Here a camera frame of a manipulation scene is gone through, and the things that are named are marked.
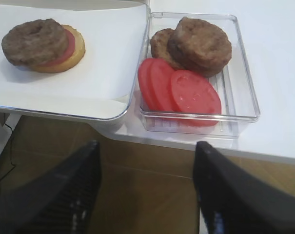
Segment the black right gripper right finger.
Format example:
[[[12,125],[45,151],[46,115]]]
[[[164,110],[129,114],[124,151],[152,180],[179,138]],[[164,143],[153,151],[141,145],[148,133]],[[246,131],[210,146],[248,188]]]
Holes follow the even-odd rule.
[[[199,141],[193,166],[201,234],[295,234],[295,196]]]

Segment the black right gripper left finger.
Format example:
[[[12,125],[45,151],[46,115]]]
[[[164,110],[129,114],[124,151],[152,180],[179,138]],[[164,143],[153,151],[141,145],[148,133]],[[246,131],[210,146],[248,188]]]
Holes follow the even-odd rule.
[[[100,185],[100,144],[91,141],[42,176],[0,195],[0,234],[85,234]]]

